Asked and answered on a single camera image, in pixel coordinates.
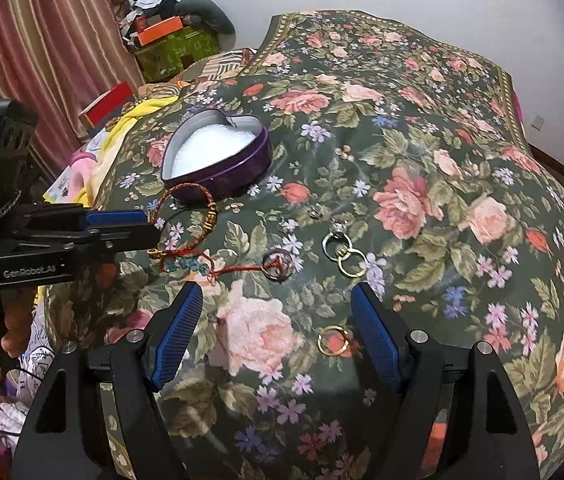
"red curtain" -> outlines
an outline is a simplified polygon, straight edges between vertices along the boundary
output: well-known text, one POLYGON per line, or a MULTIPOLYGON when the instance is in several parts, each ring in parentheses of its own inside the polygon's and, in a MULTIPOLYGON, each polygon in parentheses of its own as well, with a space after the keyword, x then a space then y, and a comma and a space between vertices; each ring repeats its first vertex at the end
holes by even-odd
POLYGON ((18 99, 40 114, 33 155, 47 178, 86 141, 80 110, 118 82, 142 84, 112 2, 0 0, 0 99, 18 99))

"bed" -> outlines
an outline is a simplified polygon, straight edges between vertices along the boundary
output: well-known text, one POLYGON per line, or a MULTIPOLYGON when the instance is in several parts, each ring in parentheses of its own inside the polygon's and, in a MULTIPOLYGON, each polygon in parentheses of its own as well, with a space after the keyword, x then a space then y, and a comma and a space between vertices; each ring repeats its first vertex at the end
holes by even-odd
MULTIPOLYGON (((113 341, 195 280, 204 311, 158 396, 192 477, 360 479, 395 406, 357 338, 327 357, 316 336, 330 325, 357 333, 348 295, 364 280, 438 341, 492 344, 547 478, 564 460, 564 189, 530 155, 510 76, 399 22, 325 10, 274 17, 250 63, 218 79, 138 121, 94 205, 151 211, 179 124, 210 107, 255 114, 271 132, 273 163, 245 195, 220 204, 201 249, 223 268, 282 247, 295 272, 283 283, 257 272, 210 283, 198 270, 162 272, 145 252, 120 254, 47 289, 50 345, 113 341), (360 278, 322 251, 332 220, 347 222, 364 255, 346 267, 360 278)), ((161 243, 196 236, 203 216, 167 202, 161 243)), ((326 340, 341 344, 337 333, 326 340)), ((116 466, 133 478, 109 409, 116 466)), ((434 427, 442 435, 444 417, 434 427)))

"green box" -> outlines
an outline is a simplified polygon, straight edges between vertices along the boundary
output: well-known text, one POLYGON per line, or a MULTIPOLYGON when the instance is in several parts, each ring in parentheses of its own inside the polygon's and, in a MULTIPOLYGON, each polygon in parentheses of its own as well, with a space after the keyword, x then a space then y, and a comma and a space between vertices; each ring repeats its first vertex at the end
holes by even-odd
POLYGON ((169 80, 203 57, 220 53, 217 36, 204 27, 184 27, 134 52, 144 78, 169 80))

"electrical outlet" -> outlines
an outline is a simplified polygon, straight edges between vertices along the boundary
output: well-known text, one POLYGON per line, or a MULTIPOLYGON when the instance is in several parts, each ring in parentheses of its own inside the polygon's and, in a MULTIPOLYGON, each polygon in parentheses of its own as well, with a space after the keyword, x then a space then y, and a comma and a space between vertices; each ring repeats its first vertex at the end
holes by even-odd
POLYGON ((533 126, 539 132, 542 129, 542 126, 544 126, 544 119, 539 115, 536 115, 536 118, 533 119, 531 126, 533 126))

